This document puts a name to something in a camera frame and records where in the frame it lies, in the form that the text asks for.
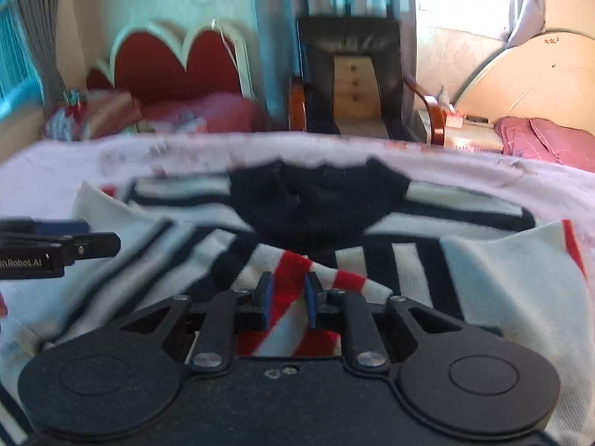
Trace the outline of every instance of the red stripe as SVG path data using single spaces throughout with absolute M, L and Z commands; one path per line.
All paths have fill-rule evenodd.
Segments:
M 294 357 L 328 357 L 332 356 L 338 340 L 338 333 L 324 330 L 309 330 L 299 344 Z
M 271 328 L 277 322 L 291 304 L 300 296 L 303 290 L 303 279 L 310 271 L 312 260 L 285 251 L 277 269 L 274 272 L 273 306 L 271 308 Z M 239 337 L 238 354 L 251 356 L 268 336 L 268 332 L 247 332 Z
M 105 186 L 101 187 L 101 191 L 114 198 L 116 192 L 118 191 L 118 187 L 113 184 L 106 184 Z
M 574 227 L 572 226 L 572 221 L 570 221 L 569 219 L 565 219 L 562 221 L 562 223 L 564 224 L 564 238 L 566 240 L 566 251 L 570 255 L 570 258 L 574 260 L 576 266 L 578 266 L 582 275 L 585 278 L 587 278 L 585 265 L 582 262 L 581 250 L 578 248 L 578 243 L 576 242 L 576 236 L 574 234 Z
M 360 277 L 359 275 L 339 270 L 332 287 L 341 288 L 349 292 L 361 293 L 365 283 L 365 277 Z
M 333 288 L 341 288 L 350 292 L 361 293 L 366 283 L 364 277 L 339 270 L 335 277 Z M 337 344 L 338 334 L 310 330 L 306 333 L 293 355 L 295 357 L 326 357 L 332 356 Z

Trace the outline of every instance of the pillow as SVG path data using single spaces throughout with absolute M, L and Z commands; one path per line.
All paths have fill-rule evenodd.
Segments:
M 560 127 L 547 119 L 531 119 L 531 127 L 557 162 L 595 172 L 595 136 L 591 133 Z
M 494 124 L 494 130 L 502 137 L 505 155 L 557 162 L 533 131 L 529 119 L 504 117 Z
M 45 126 L 44 137 L 58 141 L 84 141 L 114 135 L 141 120 L 141 108 L 128 92 L 90 91 L 78 119 L 61 107 Z
M 151 122 L 168 122 L 175 128 L 174 132 L 184 132 L 184 127 L 202 129 L 206 122 L 209 133 L 264 131 L 267 121 L 266 113 L 256 103 L 227 92 L 213 93 L 197 100 L 143 106 L 143 118 Z
M 206 120 L 199 117 L 191 120 L 179 127 L 164 120 L 146 120 L 143 119 L 130 127 L 134 133 L 154 133 L 154 134 L 206 134 Z

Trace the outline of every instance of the bed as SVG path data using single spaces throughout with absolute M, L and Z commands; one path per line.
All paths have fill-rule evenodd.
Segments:
M 91 88 L 132 89 L 131 92 L 137 98 L 149 104 L 162 98 L 163 92 L 168 89 L 172 92 L 168 98 L 190 97 L 190 94 L 185 94 L 188 91 L 188 77 L 187 73 L 181 71 L 184 66 L 180 62 L 186 61 L 186 58 L 193 62 L 194 52 L 200 56 L 202 50 L 196 49 L 202 47 L 197 46 L 196 39 L 189 38 L 184 44 L 178 41 L 179 52 L 172 52 L 175 41 L 169 40 L 167 44 L 161 27 L 159 31 L 155 30 L 160 37 L 154 35 L 155 27 L 151 25 L 147 28 L 148 31 L 143 29 L 139 32 L 131 27 L 122 32 L 109 65 L 102 64 L 91 71 L 88 79 Z M 228 59 L 229 54 L 222 44 L 220 32 L 213 31 L 209 25 L 201 29 L 199 34 L 206 34 L 202 37 L 206 40 L 200 38 L 198 42 L 210 42 L 219 48 L 221 58 L 225 60 L 227 56 Z M 148 70 L 142 64 L 147 54 L 141 55 L 139 41 L 146 41 L 147 48 L 155 49 L 148 55 L 155 57 L 163 54 L 163 59 L 169 59 L 177 70 L 172 72 L 167 70 L 171 67 L 162 67 L 161 64 Z M 239 41 L 230 38 L 227 44 L 230 43 L 234 44 L 236 56 L 238 52 L 242 55 Z M 229 61 L 227 66 L 229 75 L 235 76 L 234 89 L 251 97 L 249 79 L 240 77 L 249 76 L 247 67 L 241 70 L 247 64 L 242 64 L 242 58 L 238 58 L 236 63 L 237 70 Z M 186 70 L 193 69 L 193 65 L 187 64 Z M 199 64 L 196 68 L 200 75 L 206 71 Z M 157 92 L 147 85 L 148 82 L 167 84 L 165 89 L 161 88 Z M 204 91 L 204 87 L 197 87 L 192 95 Z M 570 167 L 510 156 L 454 152 L 411 142 L 291 132 L 117 135 L 85 142 L 41 141 L 0 166 L 0 216 L 69 218 L 84 182 L 107 190 L 124 185 L 136 177 L 221 172 L 264 164 L 274 159 L 314 167 L 323 163 L 358 165 L 370 157 L 379 158 L 388 167 L 415 180 L 463 186 L 522 205 L 533 212 L 541 223 L 572 220 L 587 278 L 595 277 L 595 175 Z M 19 302 L 24 293 L 30 292 L 25 282 L 0 283 L 0 293 L 5 297 L 9 310 L 11 303 Z M 590 411 L 595 404 L 595 321 L 591 313 L 595 303 L 594 293 L 587 281 L 587 285 L 569 293 L 569 301 L 558 303 L 555 312 L 540 311 L 546 320 L 550 320 L 548 314 L 551 312 L 551 317 L 567 315 L 580 324 L 577 330 L 581 329 L 581 341 L 572 342 L 567 340 L 567 336 L 556 335 L 555 323 L 548 321 L 547 333 L 557 338 L 556 347 L 555 350 L 540 351 L 546 353 L 553 362 L 569 363 L 573 378 L 581 379 L 571 385 L 565 382 L 562 392 L 562 401 L 579 404 L 581 411 Z M 576 302 L 584 304 L 580 312 L 570 305 Z M 551 424 L 555 430 L 550 432 L 564 446 L 588 446 L 595 441 L 593 413 L 585 414 L 579 422 L 571 421 L 570 425 L 564 417 L 557 416 Z
M 130 24 L 109 61 L 91 66 L 87 91 L 71 92 L 44 136 L 86 140 L 119 132 L 257 132 L 246 43 L 231 23 L 200 23 L 180 39 L 168 25 Z
M 490 126 L 465 122 L 462 128 L 447 127 L 445 145 L 592 172 L 594 56 L 594 40 L 569 32 L 538 35 L 505 50 L 454 105 L 463 115 L 487 119 Z M 421 119 L 429 124 L 424 114 Z

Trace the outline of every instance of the gray curtain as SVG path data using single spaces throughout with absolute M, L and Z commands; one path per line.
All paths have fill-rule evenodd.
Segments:
M 546 24 L 546 1 L 523 0 L 517 24 L 508 40 L 508 49 L 518 47 L 539 34 Z
M 58 0 L 14 0 L 44 97 L 46 112 L 52 112 L 62 98 L 64 82 L 56 67 L 56 20 Z
M 295 19 L 304 15 L 391 16 L 401 20 L 403 71 L 415 76 L 417 32 L 415 0 L 256 0 L 261 68 L 270 114 L 286 120 L 287 87 L 299 74 Z M 406 91 L 403 122 L 409 124 L 414 96 Z

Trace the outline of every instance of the wooden bed headboard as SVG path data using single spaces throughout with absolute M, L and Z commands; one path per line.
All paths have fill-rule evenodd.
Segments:
M 541 117 L 595 135 L 595 40 L 538 35 L 505 50 L 475 77 L 455 107 L 487 117 Z
M 126 26 L 109 62 L 91 67 L 87 88 L 127 90 L 145 104 L 216 91 L 254 99 L 246 41 L 233 25 L 218 20 L 197 25 L 183 41 L 151 20 Z

